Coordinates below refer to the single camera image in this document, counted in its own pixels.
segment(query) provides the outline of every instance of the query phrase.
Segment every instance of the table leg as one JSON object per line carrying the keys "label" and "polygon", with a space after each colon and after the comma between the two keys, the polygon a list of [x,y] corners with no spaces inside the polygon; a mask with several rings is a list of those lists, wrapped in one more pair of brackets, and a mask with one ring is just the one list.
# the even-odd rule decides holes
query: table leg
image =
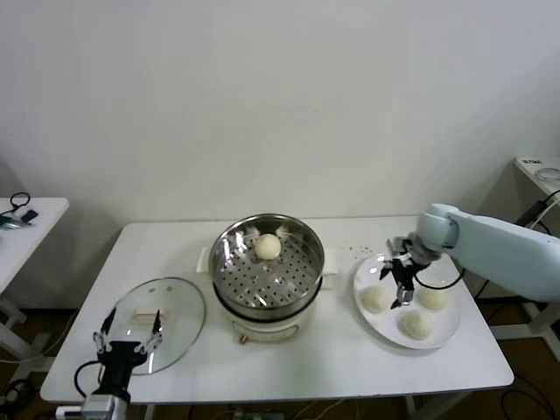
{"label": "table leg", "polygon": [[0,347],[18,359],[27,359],[32,356],[32,347],[4,324],[0,324]]}
{"label": "table leg", "polygon": [[0,297],[0,312],[9,317],[5,324],[0,324],[0,347],[22,361],[17,366],[16,373],[11,377],[11,381],[25,379],[31,372],[48,372],[54,358],[40,354],[45,349],[51,334],[41,332],[35,336],[31,344],[27,344],[11,330],[17,322],[24,323],[26,321],[25,314],[6,297]]}
{"label": "table leg", "polygon": [[560,318],[560,304],[550,304],[540,312],[535,304],[523,304],[523,309],[531,317],[528,324],[494,325],[490,327],[497,340],[541,338],[560,361],[560,340],[550,326]]}
{"label": "table leg", "polygon": [[471,393],[472,391],[463,391],[457,394],[434,395],[421,409],[410,415],[409,420],[435,420]]}
{"label": "table leg", "polygon": [[146,412],[143,415],[143,420],[154,420],[154,413],[156,412],[156,404],[148,404]]}

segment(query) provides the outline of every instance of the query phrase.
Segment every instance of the dough ball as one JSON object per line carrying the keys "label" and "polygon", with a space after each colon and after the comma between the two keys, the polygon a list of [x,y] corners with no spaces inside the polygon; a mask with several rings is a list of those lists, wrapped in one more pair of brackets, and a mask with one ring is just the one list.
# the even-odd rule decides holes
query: dough ball
{"label": "dough ball", "polygon": [[372,313],[381,313],[389,308],[389,297],[381,286],[371,286],[361,293],[361,302]]}
{"label": "dough ball", "polygon": [[426,340],[434,332],[431,317],[421,311],[409,311],[401,318],[401,330],[415,340]]}
{"label": "dough ball", "polygon": [[261,260],[274,260],[281,250],[282,244],[273,234],[262,234],[255,242],[255,254]]}
{"label": "dough ball", "polygon": [[449,293],[443,290],[422,289],[418,292],[418,300],[422,305],[433,311],[441,311],[449,306]]}

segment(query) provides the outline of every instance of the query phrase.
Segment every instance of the cable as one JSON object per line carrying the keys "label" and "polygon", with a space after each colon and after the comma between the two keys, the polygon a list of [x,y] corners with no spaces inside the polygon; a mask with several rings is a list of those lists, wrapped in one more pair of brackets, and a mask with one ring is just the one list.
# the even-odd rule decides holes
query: cable
{"label": "cable", "polygon": [[480,288],[480,290],[478,291],[478,293],[475,295],[474,300],[478,299],[479,296],[482,294],[482,292],[484,291],[484,289],[488,286],[488,284],[490,283],[490,280],[486,280],[484,282],[484,284],[482,284],[482,287]]}
{"label": "cable", "polygon": [[298,417],[301,416],[304,413],[304,411],[307,411],[307,409],[309,409],[315,403],[316,403],[316,401],[313,401],[313,402],[310,402],[309,404],[307,404],[300,411],[298,411],[297,414],[291,420],[298,420]]}
{"label": "cable", "polygon": [[544,231],[546,232],[547,235],[552,235],[552,233],[550,232],[550,229],[548,229],[547,226],[546,226],[544,223],[542,223],[541,221],[539,221],[537,224],[538,224],[541,228],[544,229]]}
{"label": "cable", "polygon": [[552,209],[552,207],[554,207],[554,206],[555,206],[556,204],[558,204],[558,203],[560,203],[560,199],[557,199],[557,200],[554,201],[552,204],[550,204],[548,207],[546,207],[546,209],[541,213],[541,215],[540,215],[539,217],[536,218],[536,220],[533,222],[533,224],[531,225],[531,227],[530,227],[529,229],[534,228],[534,227],[537,225],[537,223],[538,223],[539,221],[541,221],[541,219],[544,217],[544,215],[545,215],[546,213],[548,213],[548,212]]}
{"label": "cable", "polygon": [[80,374],[80,371],[87,367],[87,366],[92,366],[92,365],[96,365],[97,363],[100,363],[98,360],[90,360],[87,361],[86,363],[84,363],[83,365],[80,365],[80,367],[78,367],[76,369],[76,371],[73,373],[73,386],[76,388],[76,391],[78,391],[78,393],[83,396],[84,398],[86,397],[86,393],[80,388],[80,384],[78,383],[78,375]]}
{"label": "cable", "polygon": [[421,286],[423,286],[427,289],[432,289],[433,291],[443,291],[443,290],[449,289],[450,287],[453,287],[455,284],[457,284],[461,280],[461,278],[463,278],[463,276],[465,275],[465,271],[466,271],[465,269],[462,269],[461,272],[458,274],[458,277],[455,280],[453,280],[452,283],[449,283],[449,284],[447,284],[445,286],[442,286],[442,287],[430,286],[429,284],[422,283],[418,279],[416,274],[414,275],[414,278]]}
{"label": "cable", "polygon": [[513,394],[520,394],[522,396],[526,396],[528,399],[530,399],[531,401],[533,401],[533,403],[537,404],[539,407],[541,407],[546,414],[549,416],[550,419],[552,420],[557,420],[557,413],[554,411],[554,407],[552,406],[552,404],[550,403],[549,399],[546,397],[546,395],[533,383],[531,383],[528,379],[524,378],[523,376],[521,376],[520,374],[514,372],[515,378],[516,379],[521,379],[522,381],[524,381],[525,383],[527,383],[541,398],[544,402],[539,401],[537,398],[535,398],[533,395],[531,395],[530,393],[526,392],[526,391],[522,391],[520,389],[510,389],[509,391],[506,391],[500,399],[500,405],[501,405],[501,410],[504,414],[504,417],[507,420],[513,420],[508,412],[506,411],[506,398],[508,396],[511,396]]}
{"label": "cable", "polygon": [[313,420],[319,420],[322,416],[324,416],[326,414],[326,412],[330,409],[333,409],[334,407],[336,407],[337,405],[340,405],[344,402],[345,400],[338,400],[336,403],[329,405],[326,409],[324,409],[321,414],[319,414],[318,416],[316,416]]}
{"label": "cable", "polygon": [[558,193],[560,193],[560,190],[554,191],[551,195],[549,195],[546,199],[544,199],[544,201],[550,200],[552,197],[554,197],[554,196],[557,195]]}
{"label": "cable", "polygon": [[[20,198],[20,197],[18,197],[20,195],[24,196],[25,203],[16,204],[16,202],[14,200],[17,199],[17,198]],[[32,200],[32,196],[29,195],[29,193],[25,192],[25,191],[20,191],[20,192],[16,192],[16,193],[12,194],[11,197],[10,197],[11,210],[7,210],[5,212],[0,213],[0,216],[2,216],[4,214],[8,214],[8,213],[14,213],[20,207],[27,206],[31,200]]]}
{"label": "cable", "polygon": [[3,360],[0,359],[0,363],[10,363],[12,365],[19,365],[20,363],[23,363],[25,361],[33,361],[35,359],[37,359],[38,357],[42,357],[44,355],[46,355],[47,353],[49,353],[51,350],[53,350],[59,343],[60,341],[66,337],[68,330],[70,329],[70,326],[72,325],[72,321],[74,320],[74,318],[76,317],[76,315],[78,315],[78,312],[80,310],[76,310],[76,312],[73,313],[72,317],[70,317],[70,319],[68,320],[68,322],[66,322],[66,326],[64,327],[64,331],[62,332],[62,334],[56,339],[56,341],[54,343],[52,343],[52,346],[50,346],[49,348],[47,348],[45,351],[34,355],[33,357],[28,357],[27,359],[22,359],[22,360]]}

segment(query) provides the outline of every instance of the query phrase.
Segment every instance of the perforated steamer tray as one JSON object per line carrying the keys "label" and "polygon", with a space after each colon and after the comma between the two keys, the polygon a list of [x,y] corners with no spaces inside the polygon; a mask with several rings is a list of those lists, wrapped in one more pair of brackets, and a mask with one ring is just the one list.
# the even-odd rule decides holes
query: perforated steamer tray
{"label": "perforated steamer tray", "polygon": [[[282,250],[274,260],[259,259],[259,235],[273,234]],[[317,235],[302,221],[258,214],[236,222],[216,240],[210,272],[220,301],[236,315],[273,322],[298,313],[316,296],[325,263]]]}

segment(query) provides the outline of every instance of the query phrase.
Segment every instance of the pot lid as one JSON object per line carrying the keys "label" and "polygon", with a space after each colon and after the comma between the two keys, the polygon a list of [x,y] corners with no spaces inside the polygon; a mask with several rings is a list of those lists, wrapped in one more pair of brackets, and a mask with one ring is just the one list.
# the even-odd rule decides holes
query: pot lid
{"label": "pot lid", "polygon": [[200,335],[206,318],[206,302],[200,289],[178,277],[164,277],[140,284],[115,305],[108,341],[141,341],[151,336],[159,311],[162,342],[133,375],[159,372],[178,361]]}

